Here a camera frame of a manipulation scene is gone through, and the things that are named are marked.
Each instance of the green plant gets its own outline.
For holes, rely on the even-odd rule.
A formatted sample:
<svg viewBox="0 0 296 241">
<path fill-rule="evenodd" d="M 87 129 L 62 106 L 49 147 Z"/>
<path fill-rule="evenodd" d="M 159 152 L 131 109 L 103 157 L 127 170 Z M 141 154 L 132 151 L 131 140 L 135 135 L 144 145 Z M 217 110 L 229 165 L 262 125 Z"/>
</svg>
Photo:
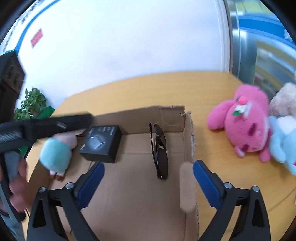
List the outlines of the green plant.
<svg viewBox="0 0 296 241">
<path fill-rule="evenodd" d="M 32 88 L 31 91 L 25 91 L 25 100 L 21 102 L 21 108 L 15 109 L 15 119 L 35 118 L 46 107 L 46 98 L 39 89 Z"/>
</svg>

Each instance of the pink stuffed animal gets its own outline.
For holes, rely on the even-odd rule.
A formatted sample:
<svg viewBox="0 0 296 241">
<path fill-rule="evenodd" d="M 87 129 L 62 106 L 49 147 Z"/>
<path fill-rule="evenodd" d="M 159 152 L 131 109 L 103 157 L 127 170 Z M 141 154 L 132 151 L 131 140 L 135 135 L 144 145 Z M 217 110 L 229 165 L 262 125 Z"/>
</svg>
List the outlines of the pink stuffed animal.
<svg viewBox="0 0 296 241">
<path fill-rule="evenodd" d="M 268 162 L 271 158 L 268 103 L 267 95 L 259 87 L 241 85 L 233 100 L 226 100 L 211 111 L 207 125 L 210 130 L 224 128 L 239 157 L 259 151 L 260 160 Z"/>
</svg>

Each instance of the small plush doll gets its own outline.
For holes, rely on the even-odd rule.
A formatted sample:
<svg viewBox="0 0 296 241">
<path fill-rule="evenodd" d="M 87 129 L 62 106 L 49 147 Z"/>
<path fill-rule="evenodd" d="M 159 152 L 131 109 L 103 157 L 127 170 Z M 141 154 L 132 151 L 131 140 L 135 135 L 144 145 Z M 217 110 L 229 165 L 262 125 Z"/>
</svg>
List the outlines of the small plush doll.
<svg viewBox="0 0 296 241">
<path fill-rule="evenodd" d="M 40 153 L 41 164 L 49 170 L 52 178 L 61 181 L 69 166 L 72 149 L 77 146 L 77 137 L 84 130 L 69 131 L 55 134 L 49 138 L 42 147 Z"/>
<path fill-rule="evenodd" d="M 233 100 L 216 106 L 208 116 L 210 130 L 225 129 L 225 133 L 239 157 L 246 152 L 259 152 L 262 162 L 271 158 L 269 152 L 270 126 L 268 97 L 257 86 L 238 87 Z"/>
<path fill-rule="evenodd" d="M 272 136 L 269 149 L 271 155 L 296 176 L 296 119 L 291 116 L 269 117 Z"/>
<path fill-rule="evenodd" d="M 276 117 L 292 115 L 296 117 L 296 85 L 286 83 L 270 101 L 269 113 Z"/>
</svg>

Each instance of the hand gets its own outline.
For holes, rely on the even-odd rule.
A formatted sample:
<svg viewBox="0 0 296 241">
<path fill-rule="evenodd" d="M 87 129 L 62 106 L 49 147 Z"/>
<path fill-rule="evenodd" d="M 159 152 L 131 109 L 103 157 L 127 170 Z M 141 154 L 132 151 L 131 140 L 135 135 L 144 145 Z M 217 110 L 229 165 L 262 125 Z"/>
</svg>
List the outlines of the hand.
<svg viewBox="0 0 296 241">
<path fill-rule="evenodd" d="M 21 158 L 20 160 L 18 171 L 20 174 L 19 177 L 9 183 L 9 188 L 13 194 L 10 197 L 10 203 L 18 212 L 23 212 L 27 208 L 30 201 L 27 182 L 27 162 L 24 158 Z M 2 178 L 3 172 L 0 166 L 0 181 Z M 6 212 L 1 202 L 0 209 L 3 212 Z"/>
</svg>

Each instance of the red paper on wall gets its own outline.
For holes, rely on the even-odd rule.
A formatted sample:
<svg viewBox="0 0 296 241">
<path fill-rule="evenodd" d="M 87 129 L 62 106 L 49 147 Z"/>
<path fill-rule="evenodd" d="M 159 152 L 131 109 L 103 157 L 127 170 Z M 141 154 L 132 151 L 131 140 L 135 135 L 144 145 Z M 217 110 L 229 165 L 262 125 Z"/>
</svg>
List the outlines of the red paper on wall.
<svg viewBox="0 0 296 241">
<path fill-rule="evenodd" d="M 39 40 L 43 37 L 42 29 L 39 29 L 38 32 L 34 35 L 31 40 L 32 48 L 39 42 Z"/>
</svg>

